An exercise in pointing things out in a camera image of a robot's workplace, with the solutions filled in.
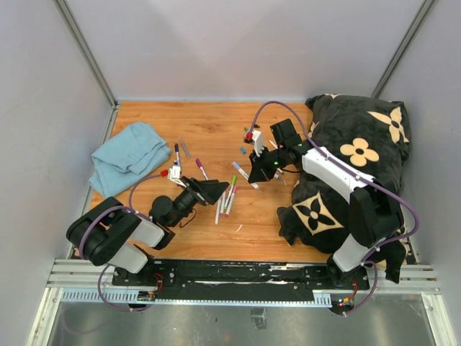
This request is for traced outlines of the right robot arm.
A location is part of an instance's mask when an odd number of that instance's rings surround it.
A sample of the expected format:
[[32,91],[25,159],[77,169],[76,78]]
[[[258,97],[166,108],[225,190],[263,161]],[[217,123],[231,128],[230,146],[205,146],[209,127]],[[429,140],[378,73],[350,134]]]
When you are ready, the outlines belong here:
[[302,140],[289,119],[270,129],[275,150],[265,146],[259,130],[251,128],[245,134],[245,142],[254,147],[248,181],[269,181],[289,165],[301,171],[291,206],[277,209],[279,235],[288,244],[299,239],[328,254],[326,279],[334,288],[350,283],[366,261],[386,260],[387,278],[397,283],[403,248],[387,240],[397,236],[404,219],[393,181],[378,181],[311,139]]

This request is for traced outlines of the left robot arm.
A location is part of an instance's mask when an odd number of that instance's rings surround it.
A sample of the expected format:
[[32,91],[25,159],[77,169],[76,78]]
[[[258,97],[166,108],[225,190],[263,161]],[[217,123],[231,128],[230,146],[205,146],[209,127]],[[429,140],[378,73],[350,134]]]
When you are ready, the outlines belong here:
[[154,267],[148,263],[148,254],[130,241],[155,250],[165,248],[175,236],[171,229],[197,204],[216,204],[230,186],[217,179],[188,177],[180,177],[176,184],[182,188],[181,193],[175,199],[158,196],[146,216],[114,197],[103,200],[68,227],[67,240],[94,266],[120,267],[138,285],[150,283]]

